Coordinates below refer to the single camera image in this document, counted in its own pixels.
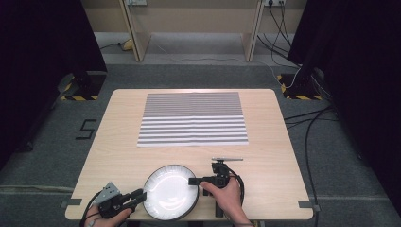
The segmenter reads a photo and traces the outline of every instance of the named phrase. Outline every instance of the striped cloth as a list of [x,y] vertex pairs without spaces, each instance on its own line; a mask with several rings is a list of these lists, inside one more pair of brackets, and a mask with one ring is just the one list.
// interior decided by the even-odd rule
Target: striped cloth
[[138,147],[248,145],[239,93],[149,94]]

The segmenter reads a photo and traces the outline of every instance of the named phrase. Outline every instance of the cable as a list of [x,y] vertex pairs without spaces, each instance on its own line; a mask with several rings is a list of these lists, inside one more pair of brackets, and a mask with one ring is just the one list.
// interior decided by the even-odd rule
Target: cable
[[271,8],[269,8],[269,11],[270,11],[271,17],[272,17],[273,20],[274,20],[274,23],[277,25],[278,34],[281,34],[281,35],[283,36],[283,38],[286,40],[286,42],[287,42],[289,45],[291,45],[291,42],[290,42],[289,40],[287,40],[287,37],[283,34],[283,31],[281,30],[281,26],[278,26],[277,20],[275,19],[274,15],[273,15],[273,12],[271,11]]
[[[309,154],[308,154],[308,150],[307,150],[307,138],[309,136],[309,132],[310,132],[310,128],[312,127],[313,122],[315,122],[320,115],[324,114],[326,111],[332,109],[332,106],[328,106],[326,108],[324,108],[323,110],[321,110],[309,123],[309,126],[307,127],[306,130],[306,136],[305,136],[305,161],[306,161],[306,170],[307,170],[307,175],[309,177],[310,180],[310,185],[312,187],[312,193],[313,193],[313,198],[315,201],[315,206],[319,206],[319,202],[318,202],[318,196],[316,194],[316,188],[315,188],[315,184],[313,183],[313,178],[312,178],[312,173],[310,171],[310,165],[309,165]],[[319,222],[319,212],[315,211],[315,227],[318,226],[318,222]]]
[[286,37],[288,40],[288,44],[289,46],[291,46],[291,42],[289,41],[289,37],[288,37],[288,33],[287,33],[287,27],[286,27],[286,21],[284,20],[284,15],[286,14],[286,6],[284,6],[284,2],[283,1],[279,1],[280,3],[280,8],[281,8],[281,16],[282,16],[282,22],[284,25],[284,31],[286,32]]
[[99,49],[104,49],[104,48],[107,48],[107,47],[110,47],[110,46],[113,46],[113,45],[118,45],[118,46],[120,46],[121,50],[124,50],[123,47],[121,47],[121,45],[124,44],[124,43],[126,43],[126,42],[128,42],[128,41],[129,41],[129,40],[126,40],[126,41],[123,42],[123,43],[108,44],[108,45],[105,45],[105,46],[100,47]]
[[85,220],[87,219],[86,215],[88,214],[88,210],[92,205],[92,202],[96,199],[96,197],[101,193],[102,191],[97,192],[91,200],[88,202],[88,205],[85,208],[85,211],[83,212],[82,219],[79,222],[79,227],[84,227],[83,225],[85,224]]
[[[298,126],[298,125],[300,125],[300,124],[302,124],[302,123],[304,123],[304,122],[311,121],[311,120],[313,120],[313,118],[309,118],[309,119],[305,119],[305,120],[300,120],[300,121],[296,121],[296,122],[286,122],[286,124],[292,124],[291,126],[288,126],[287,129],[289,130],[289,129],[295,127],[295,126]],[[318,120],[339,121],[339,120],[327,119],[327,118],[318,118]]]
[[308,112],[308,113],[301,113],[301,114],[294,115],[294,116],[289,116],[289,117],[284,118],[284,120],[286,121],[286,120],[290,120],[290,119],[297,118],[297,117],[301,117],[301,116],[316,114],[316,113],[319,113],[319,112],[324,111],[326,108],[324,108],[324,109],[322,109],[322,110],[319,110],[319,111],[313,111],[313,112]]
[[[269,44],[274,45],[272,42],[269,41],[269,39],[268,39],[268,37],[266,37],[266,34],[265,34],[265,33],[263,33],[263,36],[265,37],[266,41],[267,41]],[[280,49],[281,51],[284,51],[284,52],[288,53],[287,50],[285,50],[285,49],[283,49],[283,48],[281,48],[281,47],[279,47],[279,46],[277,46],[277,45],[274,45],[274,46],[275,46],[275,48]]]

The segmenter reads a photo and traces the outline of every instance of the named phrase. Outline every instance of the human hand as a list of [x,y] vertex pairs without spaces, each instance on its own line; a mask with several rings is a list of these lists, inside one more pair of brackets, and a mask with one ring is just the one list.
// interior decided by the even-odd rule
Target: human hand
[[115,227],[121,222],[125,221],[130,214],[132,213],[132,210],[130,208],[125,209],[121,211],[118,215],[112,217],[112,218],[103,218],[99,214],[99,208],[94,205],[91,207],[91,209],[88,210],[88,213],[86,215],[86,220],[84,227],[91,226],[91,227]]
[[235,226],[253,226],[242,210],[240,199],[241,191],[239,183],[234,177],[231,177],[228,184],[223,188],[217,188],[212,183],[208,182],[201,182],[200,186],[213,194],[218,206]]

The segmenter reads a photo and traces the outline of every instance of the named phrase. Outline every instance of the table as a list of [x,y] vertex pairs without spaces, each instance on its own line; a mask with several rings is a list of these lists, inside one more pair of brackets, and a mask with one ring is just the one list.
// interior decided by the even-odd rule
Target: table
[[[137,147],[148,94],[238,93],[248,145]],[[212,157],[242,157],[226,164],[241,176],[249,219],[309,219],[311,208],[275,93],[270,89],[124,89],[116,90],[100,123],[66,217],[81,219],[93,195],[108,182],[123,194],[143,187],[158,168],[182,165],[197,177],[212,176]],[[130,219],[149,220],[142,204]],[[213,198],[200,193],[192,212],[181,220],[217,220]]]

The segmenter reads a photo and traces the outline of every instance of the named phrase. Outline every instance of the white bowl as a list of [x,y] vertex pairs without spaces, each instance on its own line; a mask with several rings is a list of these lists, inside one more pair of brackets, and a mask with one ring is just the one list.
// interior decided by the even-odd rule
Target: white bowl
[[188,185],[194,173],[184,166],[164,166],[153,172],[144,186],[148,214],[159,220],[177,220],[185,217],[195,206],[199,188]]

